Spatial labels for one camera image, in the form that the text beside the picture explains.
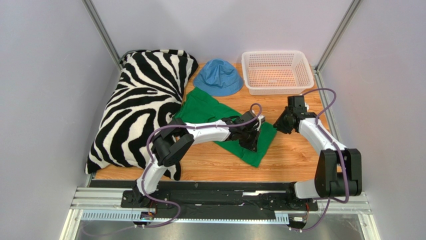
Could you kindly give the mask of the white plastic basket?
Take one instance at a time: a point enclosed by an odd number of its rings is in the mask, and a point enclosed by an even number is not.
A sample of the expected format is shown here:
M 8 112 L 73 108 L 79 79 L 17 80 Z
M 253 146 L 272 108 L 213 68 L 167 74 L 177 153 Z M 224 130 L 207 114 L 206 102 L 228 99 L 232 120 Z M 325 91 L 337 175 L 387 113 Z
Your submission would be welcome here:
M 246 51 L 241 68 L 253 96 L 299 95 L 315 84 L 311 66 L 299 50 Z

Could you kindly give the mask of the green t shirt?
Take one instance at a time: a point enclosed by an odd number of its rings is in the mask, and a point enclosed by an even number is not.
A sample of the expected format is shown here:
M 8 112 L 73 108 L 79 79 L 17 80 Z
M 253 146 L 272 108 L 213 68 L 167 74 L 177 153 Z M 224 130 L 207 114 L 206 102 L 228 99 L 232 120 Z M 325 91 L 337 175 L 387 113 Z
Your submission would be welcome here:
M 186 123 L 200 124 L 240 115 L 238 111 L 219 102 L 208 93 L 196 87 L 186 95 L 186 101 L 173 117 L 180 118 Z M 238 141 L 216 141 L 215 144 L 237 156 L 245 163 L 257 168 L 266 155 L 276 134 L 277 130 L 272 124 L 268 122 L 263 123 L 258 137 L 257 152 L 241 147 Z

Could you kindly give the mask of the blue bucket hat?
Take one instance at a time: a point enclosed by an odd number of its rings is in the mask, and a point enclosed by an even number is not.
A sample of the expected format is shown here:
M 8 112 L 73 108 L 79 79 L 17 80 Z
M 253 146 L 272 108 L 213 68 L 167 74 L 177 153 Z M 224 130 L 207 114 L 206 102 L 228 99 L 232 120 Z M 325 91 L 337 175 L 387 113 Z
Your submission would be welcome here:
M 240 91 L 244 80 L 231 63 L 215 58 L 202 67 L 194 78 L 193 85 L 211 96 L 225 97 Z

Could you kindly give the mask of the zebra striped pillow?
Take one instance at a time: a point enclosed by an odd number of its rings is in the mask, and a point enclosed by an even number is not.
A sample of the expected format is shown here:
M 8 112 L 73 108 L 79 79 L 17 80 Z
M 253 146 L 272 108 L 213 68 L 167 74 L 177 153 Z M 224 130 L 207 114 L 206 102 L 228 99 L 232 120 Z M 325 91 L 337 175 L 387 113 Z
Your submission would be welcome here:
M 145 169 L 148 137 L 171 122 L 199 64 L 184 50 L 142 49 L 120 60 L 116 88 L 104 108 L 84 167 L 86 174 L 108 166 Z

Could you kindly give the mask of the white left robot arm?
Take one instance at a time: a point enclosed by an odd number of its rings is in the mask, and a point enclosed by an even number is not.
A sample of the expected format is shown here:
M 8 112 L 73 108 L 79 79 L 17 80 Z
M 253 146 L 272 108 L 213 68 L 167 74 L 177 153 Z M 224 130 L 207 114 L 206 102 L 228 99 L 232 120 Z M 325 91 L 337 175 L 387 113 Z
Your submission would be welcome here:
M 242 148 L 257 152 L 264 122 L 264 115 L 249 110 L 241 116 L 208 123 L 189 123 L 177 118 L 160 127 L 148 137 L 146 147 L 150 159 L 133 187 L 135 200 L 144 206 L 145 200 L 156 191 L 165 171 L 178 164 L 193 145 L 237 141 Z

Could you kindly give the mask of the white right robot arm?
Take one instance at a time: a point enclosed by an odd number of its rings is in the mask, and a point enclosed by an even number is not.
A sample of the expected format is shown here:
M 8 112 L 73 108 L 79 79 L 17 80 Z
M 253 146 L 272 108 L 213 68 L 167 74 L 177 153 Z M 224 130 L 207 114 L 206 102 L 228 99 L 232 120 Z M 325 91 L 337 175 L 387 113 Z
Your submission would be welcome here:
M 291 193 L 298 199 L 341 198 L 362 192 L 362 155 L 348 148 L 324 127 L 319 116 L 309 112 L 302 95 L 289 96 L 287 106 L 273 125 L 284 134 L 302 135 L 318 154 L 313 179 L 293 182 Z

